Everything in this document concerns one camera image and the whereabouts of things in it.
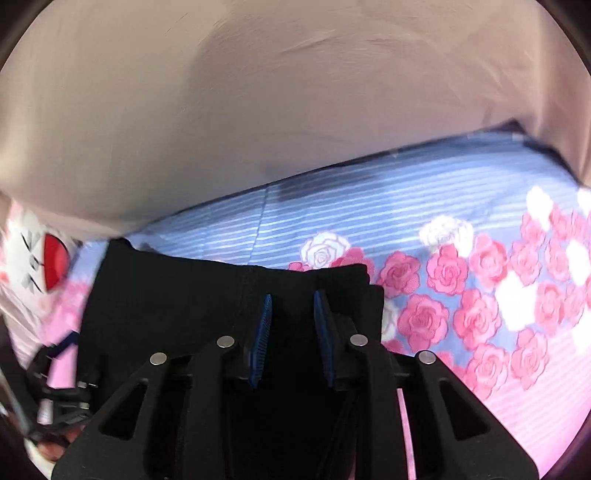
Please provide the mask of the person's left hand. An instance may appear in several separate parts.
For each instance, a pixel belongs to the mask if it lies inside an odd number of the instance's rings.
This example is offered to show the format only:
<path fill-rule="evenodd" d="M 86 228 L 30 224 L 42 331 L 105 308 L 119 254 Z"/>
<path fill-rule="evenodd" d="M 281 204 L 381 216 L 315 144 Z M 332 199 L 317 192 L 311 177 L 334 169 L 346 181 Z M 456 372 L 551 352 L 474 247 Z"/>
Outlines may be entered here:
<path fill-rule="evenodd" d="M 65 453 L 66 449 L 83 432 L 84 427 L 69 430 L 64 435 L 45 439 L 37 444 L 39 454 L 49 462 L 57 462 Z"/>

